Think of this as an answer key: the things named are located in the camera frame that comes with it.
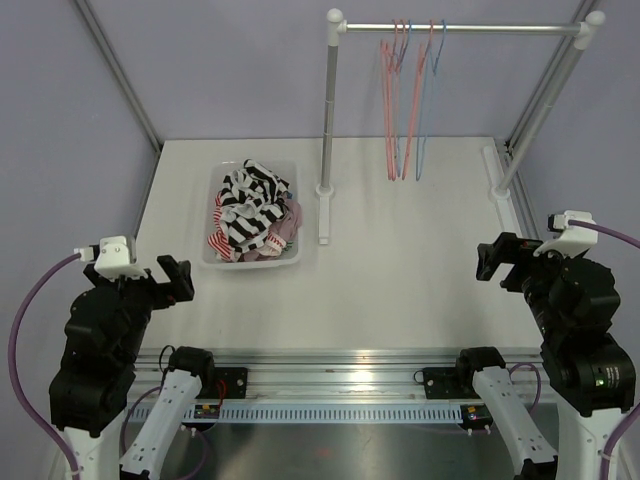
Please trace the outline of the red striped tank top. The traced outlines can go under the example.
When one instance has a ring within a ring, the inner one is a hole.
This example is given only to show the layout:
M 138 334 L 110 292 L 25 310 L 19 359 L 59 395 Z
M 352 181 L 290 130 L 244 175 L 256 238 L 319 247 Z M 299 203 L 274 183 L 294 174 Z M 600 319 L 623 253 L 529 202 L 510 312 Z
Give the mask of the red striped tank top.
M 269 227 L 284 217 L 284 201 L 280 197 L 255 209 L 256 198 L 242 203 L 229 191 L 219 191 L 214 200 L 214 232 L 207 237 L 217 259 L 237 263 L 241 255 L 261 247 Z

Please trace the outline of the black white striped garment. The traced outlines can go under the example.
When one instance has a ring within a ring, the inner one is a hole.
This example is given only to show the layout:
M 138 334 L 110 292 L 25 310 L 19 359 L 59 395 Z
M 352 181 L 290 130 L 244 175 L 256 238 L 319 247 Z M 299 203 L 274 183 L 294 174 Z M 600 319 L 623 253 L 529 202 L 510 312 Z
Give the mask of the black white striped garment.
M 224 176 L 215 197 L 215 234 L 233 253 L 245 254 L 265 245 L 270 227 L 289 211 L 290 183 L 247 159 Z

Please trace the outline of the mauve tank top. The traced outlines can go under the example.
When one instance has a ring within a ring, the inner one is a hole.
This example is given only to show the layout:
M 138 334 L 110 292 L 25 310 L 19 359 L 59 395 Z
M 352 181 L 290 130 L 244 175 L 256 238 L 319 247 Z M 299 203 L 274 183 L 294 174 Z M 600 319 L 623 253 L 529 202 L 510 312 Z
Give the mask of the mauve tank top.
M 264 244 L 241 255 L 241 262 L 275 260 L 291 247 L 303 223 L 302 208 L 293 199 L 286 199 L 284 204 L 287 211 L 282 219 L 269 227 Z

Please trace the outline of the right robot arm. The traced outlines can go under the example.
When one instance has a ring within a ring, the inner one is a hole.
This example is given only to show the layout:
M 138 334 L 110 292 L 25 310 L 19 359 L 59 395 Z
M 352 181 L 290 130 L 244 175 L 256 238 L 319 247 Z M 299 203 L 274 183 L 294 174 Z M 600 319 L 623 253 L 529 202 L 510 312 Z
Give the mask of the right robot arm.
M 429 400 L 466 400 L 461 427 L 497 427 L 517 479 L 612 479 L 622 434 L 639 416 L 636 369 L 609 330 L 620 306 L 611 270 L 587 258 L 589 245 L 566 233 L 550 242 L 503 232 L 477 247 L 476 278 L 489 281 L 510 266 L 501 287 L 522 295 L 542 335 L 542 365 L 557 396 L 559 444 L 552 447 L 518 398 L 495 347 L 460 351 L 451 367 L 414 375 Z

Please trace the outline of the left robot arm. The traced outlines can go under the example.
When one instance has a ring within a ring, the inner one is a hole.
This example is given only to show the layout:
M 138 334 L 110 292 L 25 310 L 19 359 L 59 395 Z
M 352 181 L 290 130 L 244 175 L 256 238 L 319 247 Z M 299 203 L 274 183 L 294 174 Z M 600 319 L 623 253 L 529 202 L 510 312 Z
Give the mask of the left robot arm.
M 217 422 L 225 402 L 246 396 L 247 368 L 218 368 L 212 352 L 181 346 L 169 357 L 137 437 L 122 449 L 128 394 L 151 316 L 195 297 L 189 261 L 162 255 L 157 262 L 168 277 L 163 283 L 148 269 L 117 269 L 112 279 L 96 263 L 84 269 L 92 287 L 72 303 L 61 366 L 49 387 L 51 422 L 71 449 L 72 475 L 157 479 L 189 408 Z

